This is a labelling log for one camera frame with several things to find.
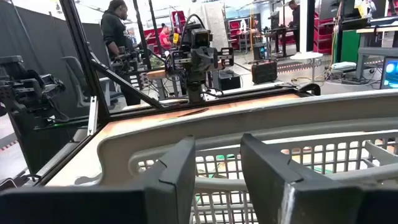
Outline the red bin shelf rack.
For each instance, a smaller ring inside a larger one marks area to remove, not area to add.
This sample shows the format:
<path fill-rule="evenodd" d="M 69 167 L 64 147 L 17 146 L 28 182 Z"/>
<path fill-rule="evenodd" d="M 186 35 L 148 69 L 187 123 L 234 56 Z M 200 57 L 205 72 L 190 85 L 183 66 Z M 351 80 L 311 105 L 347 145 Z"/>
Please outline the red bin shelf rack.
<path fill-rule="evenodd" d="M 331 54 L 334 22 L 333 18 L 320 19 L 314 14 L 313 51 L 321 54 Z"/>

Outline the blue lit monitor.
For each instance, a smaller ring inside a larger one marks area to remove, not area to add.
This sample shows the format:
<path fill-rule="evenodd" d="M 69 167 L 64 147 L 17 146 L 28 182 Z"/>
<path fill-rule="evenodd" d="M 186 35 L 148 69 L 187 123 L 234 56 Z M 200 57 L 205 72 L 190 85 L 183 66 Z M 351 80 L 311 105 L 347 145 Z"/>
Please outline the blue lit monitor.
<path fill-rule="evenodd" d="M 380 89 L 398 89 L 398 57 L 385 57 Z"/>

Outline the silver metal bracket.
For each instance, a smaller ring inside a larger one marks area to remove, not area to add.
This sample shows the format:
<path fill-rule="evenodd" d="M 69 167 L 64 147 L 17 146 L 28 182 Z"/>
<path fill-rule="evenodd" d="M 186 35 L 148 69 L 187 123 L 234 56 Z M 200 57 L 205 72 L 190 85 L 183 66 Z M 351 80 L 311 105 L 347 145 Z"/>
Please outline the silver metal bracket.
<path fill-rule="evenodd" d="M 88 117 L 88 127 L 87 127 L 88 136 L 92 136 L 96 132 L 97 119 L 98 119 L 98 100 L 97 96 L 92 96 L 90 98 L 90 111 Z"/>

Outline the black box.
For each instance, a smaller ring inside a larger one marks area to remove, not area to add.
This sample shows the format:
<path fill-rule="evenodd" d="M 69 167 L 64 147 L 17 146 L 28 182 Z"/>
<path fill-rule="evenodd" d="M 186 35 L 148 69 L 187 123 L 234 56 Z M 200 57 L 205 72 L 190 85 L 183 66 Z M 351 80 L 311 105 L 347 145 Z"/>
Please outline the black box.
<path fill-rule="evenodd" d="M 218 86 L 220 90 L 241 88 L 241 77 L 232 70 L 220 70 L 218 73 Z"/>

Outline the green panel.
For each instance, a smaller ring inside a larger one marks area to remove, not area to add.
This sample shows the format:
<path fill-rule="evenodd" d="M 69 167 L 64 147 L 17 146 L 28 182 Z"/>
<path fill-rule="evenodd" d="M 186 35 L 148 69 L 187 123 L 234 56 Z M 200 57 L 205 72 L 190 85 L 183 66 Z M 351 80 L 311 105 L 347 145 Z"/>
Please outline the green panel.
<path fill-rule="evenodd" d="M 344 30 L 341 45 L 341 61 L 354 62 L 358 61 L 358 49 L 360 43 L 360 34 L 356 30 Z"/>

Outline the grey office chair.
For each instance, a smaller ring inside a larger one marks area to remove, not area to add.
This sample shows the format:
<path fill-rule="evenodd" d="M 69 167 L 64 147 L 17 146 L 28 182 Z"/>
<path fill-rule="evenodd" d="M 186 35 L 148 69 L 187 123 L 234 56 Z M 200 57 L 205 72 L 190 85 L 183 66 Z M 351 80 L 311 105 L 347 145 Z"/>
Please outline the grey office chair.
<path fill-rule="evenodd" d="M 76 95 L 77 107 L 89 106 L 90 91 L 80 62 L 75 57 L 62 57 L 61 60 L 66 65 L 73 91 Z M 103 94 L 106 104 L 110 107 L 113 107 L 113 105 L 118 102 L 118 99 L 121 98 L 123 94 L 121 92 L 111 91 L 111 80 L 109 78 L 100 78 L 99 82 L 105 86 L 103 89 Z"/>

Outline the person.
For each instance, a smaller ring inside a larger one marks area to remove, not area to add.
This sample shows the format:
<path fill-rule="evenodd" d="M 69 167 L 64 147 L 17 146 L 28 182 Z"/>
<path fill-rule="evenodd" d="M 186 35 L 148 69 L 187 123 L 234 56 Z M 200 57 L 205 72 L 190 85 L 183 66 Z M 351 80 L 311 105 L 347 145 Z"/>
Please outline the person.
<path fill-rule="evenodd" d="M 294 28 L 294 40 L 296 51 L 300 52 L 300 6 L 294 1 L 289 2 L 289 7 L 292 10 L 292 21 L 289 26 Z"/>
<path fill-rule="evenodd" d="M 170 29 L 164 23 L 161 23 L 161 26 L 162 26 L 162 31 L 159 34 L 160 44 L 161 44 L 163 49 L 170 50 L 172 48 L 172 43 L 171 43 L 171 41 L 169 39 Z"/>
<path fill-rule="evenodd" d="M 127 19 L 128 8 L 124 0 L 111 0 L 108 9 L 101 18 L 103 40 L 108 50 L 110 60 L 120 57 L 120 47 L 125 47 L 128 53 L 133 53 L 133 43 L 128 37 L 123 21 Z"/>

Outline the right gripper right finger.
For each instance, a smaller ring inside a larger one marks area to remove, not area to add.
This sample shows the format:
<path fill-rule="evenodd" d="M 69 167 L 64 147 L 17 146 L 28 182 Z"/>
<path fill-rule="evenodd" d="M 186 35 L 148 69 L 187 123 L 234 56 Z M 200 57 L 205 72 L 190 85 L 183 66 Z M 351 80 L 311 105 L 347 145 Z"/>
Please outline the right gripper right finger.
<path fill-rule="evenodd" d="M 398 163 L 323 175 L 251 134 L 240 154 L 259 224 L 398 224 Z"/>

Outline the grey plastic cutlery basket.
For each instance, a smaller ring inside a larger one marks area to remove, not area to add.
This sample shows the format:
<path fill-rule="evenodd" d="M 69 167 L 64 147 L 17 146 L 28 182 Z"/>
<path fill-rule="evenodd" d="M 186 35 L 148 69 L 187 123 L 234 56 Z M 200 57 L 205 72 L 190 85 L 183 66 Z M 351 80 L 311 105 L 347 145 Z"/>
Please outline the grey plastic cutlery basket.
<path fill-rule="evenodd" d="M 98 186 L 125 184 L 187 136 L 195 138 L 195 186 L 188 224 L 259 223 L 242 170 L 240 143 L 251 134 L 323 175 L 398 163 L 398 90 L 311 96 L 256 108 L 197 110 L 165 121 L 131 121 L 100 142 Z"/>

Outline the black curtain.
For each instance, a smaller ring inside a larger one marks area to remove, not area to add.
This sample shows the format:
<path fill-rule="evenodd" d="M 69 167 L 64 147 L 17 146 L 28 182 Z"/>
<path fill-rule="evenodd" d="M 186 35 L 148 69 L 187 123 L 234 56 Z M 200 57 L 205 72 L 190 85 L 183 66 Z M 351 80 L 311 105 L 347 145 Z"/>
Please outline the black curtain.
<path fill-rule="evenodd" d="M 64 61 L 64 57 L 78 56 L 66 21 L 0 0 L 0 57 L 15 55 L 22 57 L 26 69 L 51 74 L 64 83 L 65 91 L 52 100 L 57 110 L 70 119 L 88 115 L 90 107 L 78 102 L 79 87 L 72 83 L 72 72 Z M 45 129 L 44 119 L 28 111 L 9 115 L 31 173 L 43 168 L 77 131 Z"/>

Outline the white round table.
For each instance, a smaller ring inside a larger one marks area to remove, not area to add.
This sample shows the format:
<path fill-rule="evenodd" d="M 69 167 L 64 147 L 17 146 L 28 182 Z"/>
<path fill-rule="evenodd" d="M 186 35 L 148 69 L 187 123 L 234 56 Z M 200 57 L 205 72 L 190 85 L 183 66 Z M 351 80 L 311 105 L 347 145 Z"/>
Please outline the white round table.
<path fill-rule="evenodd" d="M 311 81 L 315 81 L 315 66 L 316 60 L 323 57 L 323 54 L 318 52 L 304 52 L 304 53 L 296 53 L 295 55 L 290 56 L 291 60 L 310 60 L 310 65 L 312 69 L 312 77 Z"/>

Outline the black aluminium table frame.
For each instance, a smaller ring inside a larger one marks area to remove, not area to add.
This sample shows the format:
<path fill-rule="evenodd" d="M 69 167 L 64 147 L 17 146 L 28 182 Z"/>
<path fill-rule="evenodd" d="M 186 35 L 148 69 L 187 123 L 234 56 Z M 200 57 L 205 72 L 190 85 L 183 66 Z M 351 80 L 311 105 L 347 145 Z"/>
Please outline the black aluminium table frame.
<path fill-rule="evenodd" d="M 236 105 L 240 108 L 254 98 L 264 100 L 271 94 L 285 95 L 287 92 L 298 93 L 301 96 L 318 96 L 320 87 L 317 84 L 308 84 L 301 88 L 293 85 L 280 84 L 274 87 L 262 87 L 258 90 L 242 90 L 226 96 L 220 100 L 207 101 L 204 103 L 182 103 L 175 100 L 171 103 L 161 104 L 159 101 L 141 93 L 139 90 L 128 84 L 122 78 L 118 78 L 106 68 L 91 52 L 83 25 L 78 15 L 78 10 L 74 0 L 60 0 L 62 11 L 65 15 L 72 41 L 78 54 L 83 73 L 91 95 L 97 96 L 98 100 L 98 119 L 97 129 L 94 135 L 86 136 L 74 148 L 70 149 L 65 155 L 57 155 L 49 161 L 39 172 L 37 186 L 62 186 L 69 185 L 73 175 L 80 175 L 84 170 L 99 171 L 100 162 L 97 156 L 97 148 L 100 142 L 108 137 L 121 134 L 121 125 L 131 125 L 131 121 L 139 118 L 149 119 L 158 115 L 190 114 L 199 109 L 214 109 L 220 111 L 223 107 Z M 98 74 L 103 74 L 111 81 L 127 88 L 131 94 L 145 101 L 144 105 L 135 105 L 126 111 L 111 114 L 105 102 L 105 97 L 100 88 Z M 87 123 L 88 117 L 78 118 L 74 121 L 60 123 L 60 128 L 67 128 L 74 124 Z"/>

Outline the white flat device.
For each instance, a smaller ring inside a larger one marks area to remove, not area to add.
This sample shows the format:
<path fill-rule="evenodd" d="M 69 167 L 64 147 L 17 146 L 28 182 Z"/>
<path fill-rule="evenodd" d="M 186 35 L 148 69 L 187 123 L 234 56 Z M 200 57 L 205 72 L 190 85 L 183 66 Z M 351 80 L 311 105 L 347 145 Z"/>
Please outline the white flat device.
<path fill-rule="evenodd" d="M 338 62 L 331 65 L 333 70 L 344 70 L 344 69 L 352 69 L 356 68 L 355 62 Z"/>

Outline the grey metal desk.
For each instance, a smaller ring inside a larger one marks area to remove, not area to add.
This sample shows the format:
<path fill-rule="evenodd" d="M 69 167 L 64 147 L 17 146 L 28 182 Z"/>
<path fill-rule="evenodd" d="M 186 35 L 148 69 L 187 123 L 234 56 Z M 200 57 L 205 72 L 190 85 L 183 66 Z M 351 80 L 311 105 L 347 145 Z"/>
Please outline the grey metal desk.
<path fill-rule="evenodd" d="M 394 39 L 392 47 L 370 47 L 370 41 L 377 33 L 380 32 L 394 32 Z M 368 27 L 358 29 L 359 34 L 359 48 L 358 48 L 358 61 L 356 63 L 356 78 L 361 79 L 364 70 L 364 60 L 368 55 L 377 55 L 384 57 L 398 57 L 398 26 L 385 26 L 385 27 Z"/>

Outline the black equipment case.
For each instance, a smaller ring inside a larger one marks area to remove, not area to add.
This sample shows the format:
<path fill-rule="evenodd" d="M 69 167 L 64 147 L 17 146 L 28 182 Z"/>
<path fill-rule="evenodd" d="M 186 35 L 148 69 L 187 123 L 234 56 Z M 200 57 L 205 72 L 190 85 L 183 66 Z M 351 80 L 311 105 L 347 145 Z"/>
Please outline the black equipment case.
<path fill-rule="evenodd" d="M 277 79 L 277 62 L 271 61 L 262 64 L 253 64 L 251 73 L 252 82 L 255 84 L 273 82 Z"/>

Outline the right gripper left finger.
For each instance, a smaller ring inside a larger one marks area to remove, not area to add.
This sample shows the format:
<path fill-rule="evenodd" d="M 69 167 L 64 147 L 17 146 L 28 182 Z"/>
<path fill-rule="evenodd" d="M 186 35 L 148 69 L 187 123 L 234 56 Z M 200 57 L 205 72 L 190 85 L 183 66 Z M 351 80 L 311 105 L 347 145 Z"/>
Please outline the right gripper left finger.
<path fill-rule="evenodd" d="M 0 193 L 0 224 L 188 224 L 195 138 L 187 136 L 146 171 L 114 187 L 23 187 Z"/>

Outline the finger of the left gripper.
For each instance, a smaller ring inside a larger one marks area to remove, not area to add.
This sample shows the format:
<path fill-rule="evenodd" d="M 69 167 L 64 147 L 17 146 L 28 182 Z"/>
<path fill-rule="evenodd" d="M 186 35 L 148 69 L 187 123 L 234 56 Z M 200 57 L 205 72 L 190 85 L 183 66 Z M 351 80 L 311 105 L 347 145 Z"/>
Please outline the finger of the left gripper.
<path fill-rule="evenodd" d="M 212 47 L 203 48 L 203 71 L 209 72 L 215 69 L 215 49 Z"/>
<path fill-rule="evenodd" d="M 190 56 L 191 56 L 191 63 L 192 63 L 192 72 L 200 73 L 202 72 L 202 52 L 203 47 L 199 47 L 196 49 L 191 49 Z"/>

